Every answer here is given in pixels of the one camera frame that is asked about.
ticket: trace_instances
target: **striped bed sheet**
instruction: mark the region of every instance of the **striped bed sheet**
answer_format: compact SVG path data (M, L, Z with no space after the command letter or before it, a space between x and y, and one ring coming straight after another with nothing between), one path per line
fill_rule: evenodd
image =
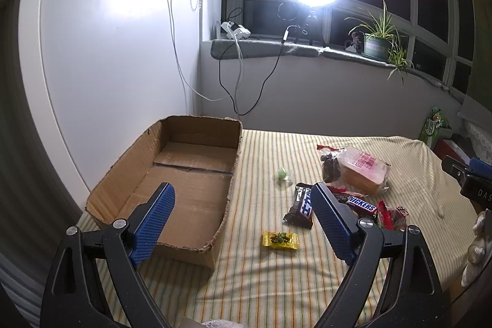
M199 322L225 319L254 327L313 327L337 291L347 266L338 260L316 217L312 230L282 225L294 187L279 185L284 167L295 182L321 181L317 144L353 145L390 163L389 190L368 197L377 204L403 206L418 225L445 290L461 274L474 240L476 213L459 185L441 170L425 145L402 137L330 137L244 130L235 172L225 238L216 270L151 256L139 267L149 291L170 324L179 316ZM84 213L83 231L97 229ZM260 246L262 230L299 234L300 249ZM128 321L115 296L105 261L99 273L116 321ZM368 321L379 299L388 260L382 259L359 323Z

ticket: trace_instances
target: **metal screw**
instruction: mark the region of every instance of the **metal screw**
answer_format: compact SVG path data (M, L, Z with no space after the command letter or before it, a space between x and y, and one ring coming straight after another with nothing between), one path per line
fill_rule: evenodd
M409 225L408 226L408 232L410 232L410 234L419 235L420 234L420 228L416 225Z
M360 225L361 225L361 227L364 227L364 228L371 228L374 225L374 223L368 218L363 218L360 221Z
M126 221L122 218L120 218L119 220L116 220L113 223L113 227L115 227L117 230L119 230L120 228L123 228L125 225L126 225Z
M78 231L78 228L77 228L77 227L68 227L68 228L66 229L66 234L67 234L68 236L72 236L72 235L77 234L77 231Z

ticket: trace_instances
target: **yellow wrapped candy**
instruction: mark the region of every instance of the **yellow wrapped candy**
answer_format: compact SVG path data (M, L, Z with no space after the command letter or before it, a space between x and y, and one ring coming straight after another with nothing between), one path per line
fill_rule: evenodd
M263 231L261 244L274 249L299 249L299 236L293 232Z

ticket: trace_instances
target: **spider plant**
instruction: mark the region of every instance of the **spider plant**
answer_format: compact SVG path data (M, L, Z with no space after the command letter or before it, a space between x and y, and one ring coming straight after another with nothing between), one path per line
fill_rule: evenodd
M400 37L398 34L398 31L396 31L396 36L394 37L392 41L392 46L390 50L390 56L388 58L388 63L393 64L395 66L394 69L390 72L388 75L387 79L390 79L390 77L393 75L395 71L398 71L400 78L402 79L402 87L403 87L403 74L402 72L405 72L406 75L408 75L407 68L413 68L413 63L412 61L407 59L407 50L402 49Z
M397 30L395 26L391 24L391 19L393 18L393 15L391 13L388 13L386 2L383 0L383 14L380 14L379 18L375 18L368 10L367 12L372 17L373 21L371 22L371 24L367 24L365 21L356 17L345 18L345 20L352 19L359 22L359 24L351 29L348 34L352 34L352 32L357 28L365 28L369 32L366 36L366 39L380 38L382 40L387 40L390 43L393 43L393 41L395 40L395 36L397 35Z

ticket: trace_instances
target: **green plant pot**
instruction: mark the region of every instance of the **green plant pot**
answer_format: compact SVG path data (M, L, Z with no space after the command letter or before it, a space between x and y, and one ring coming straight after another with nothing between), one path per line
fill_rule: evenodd
M364 54L377 57L378 59L388 60L390 56L391 44L388 40L381 38L364 38Z

